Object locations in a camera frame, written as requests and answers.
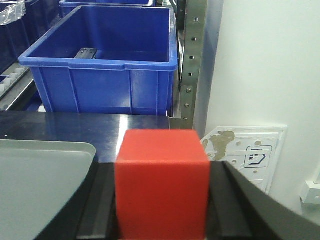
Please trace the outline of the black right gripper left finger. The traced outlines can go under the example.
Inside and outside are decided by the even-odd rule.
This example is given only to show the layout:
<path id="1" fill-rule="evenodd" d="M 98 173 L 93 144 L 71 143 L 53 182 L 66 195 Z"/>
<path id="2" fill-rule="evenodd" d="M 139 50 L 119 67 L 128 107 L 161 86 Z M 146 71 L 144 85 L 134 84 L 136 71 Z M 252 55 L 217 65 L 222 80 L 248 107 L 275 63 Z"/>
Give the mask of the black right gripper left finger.
<path id="1" fill-rule="evenodd" d="M 117 240 L 115 164 L 94 161 L 65 206 L 37 240 Z"/>

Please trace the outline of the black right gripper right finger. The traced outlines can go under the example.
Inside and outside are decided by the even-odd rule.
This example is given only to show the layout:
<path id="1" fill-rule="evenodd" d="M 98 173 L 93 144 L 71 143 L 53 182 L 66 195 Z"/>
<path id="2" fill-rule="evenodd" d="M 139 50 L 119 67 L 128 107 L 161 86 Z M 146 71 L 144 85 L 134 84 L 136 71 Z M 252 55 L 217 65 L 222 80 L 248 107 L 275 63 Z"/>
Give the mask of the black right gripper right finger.
<path id="1" fill-rule="evenodd" d="M 320 226 L 265 194 L 230 163 L 210 163 L 208 240 L 318 240 Z"/>

